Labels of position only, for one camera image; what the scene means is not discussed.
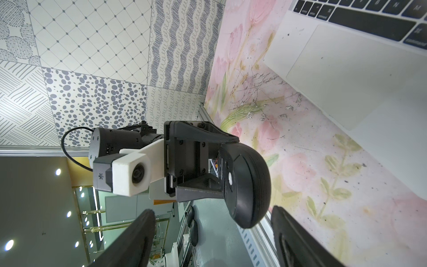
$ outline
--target laptop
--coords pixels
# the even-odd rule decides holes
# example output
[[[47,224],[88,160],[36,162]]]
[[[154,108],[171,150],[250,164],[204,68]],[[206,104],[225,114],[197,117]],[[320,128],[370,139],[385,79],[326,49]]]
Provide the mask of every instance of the laptop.
[[[293,0],[264,63],[427,200],[427,0]]]

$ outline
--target pink tulip print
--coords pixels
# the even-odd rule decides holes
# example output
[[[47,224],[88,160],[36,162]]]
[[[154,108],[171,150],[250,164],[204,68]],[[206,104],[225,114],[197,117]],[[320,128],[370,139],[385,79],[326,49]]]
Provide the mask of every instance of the pink tulip print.
[[[316,171],[309,166],[307,156],[298,153],[286,157],[280,163],[286,185],[293,191],[302,192],[307,183],[310,183],[316,176]]]
[[[252,0],[249,11],[249,19],[252,25],[256,25],[265,19],[273,9],[276,0]]]
[[[263,156],[271,207],[345,266],[425,266],[427,201],[263,63],[291,3],[227,0],[207,112]]]
[[[229,62],[232,62],[239,53],[240,50],[240,40],[242,39],[243,24],[240,24],[234,29],[230,34],[230,39],[227,44],[227,56]]]
[[[216,84],[220,85],[222,84],[222,80],[224,79],[224,74],[227,70],[227,61],[225,61],[223,58],[216,58],[216,61],[213,65],[213,75],[215,78]]]
[[[242,128],[240,127],[240,123],[236,123],[236,126],[233,127],[233,129],[230,132],[232,135],[235,135],[237,137],[240,137],[242,134]]]
[[[273,116],[268,116],[260,126],[258,133],[259,147],[264,151],[271,150],[280,137],[282,126]]]

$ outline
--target polka dot pattern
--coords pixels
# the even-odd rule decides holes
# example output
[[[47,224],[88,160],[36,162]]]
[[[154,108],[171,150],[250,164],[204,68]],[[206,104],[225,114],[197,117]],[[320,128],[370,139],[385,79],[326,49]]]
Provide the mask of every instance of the polka dot pattern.
[[[147,86],[42,68],[59,138],[78,126],[117,129],[145,120]],[[66,146],[88,147],[91,133],[71,132]]]

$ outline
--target orange object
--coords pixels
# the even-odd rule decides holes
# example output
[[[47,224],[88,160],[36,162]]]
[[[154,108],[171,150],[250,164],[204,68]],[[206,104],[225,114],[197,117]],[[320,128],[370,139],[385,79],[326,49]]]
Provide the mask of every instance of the orange object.
[[[154,205],[176,202],[176,200],[153,200]]]

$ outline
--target trackpad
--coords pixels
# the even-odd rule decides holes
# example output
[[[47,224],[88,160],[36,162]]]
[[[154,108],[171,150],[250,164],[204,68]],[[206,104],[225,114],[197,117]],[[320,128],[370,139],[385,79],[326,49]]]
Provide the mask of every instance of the trackpad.
[[[425,56],[319,25],[287,81],[352,130],[426,64]]]

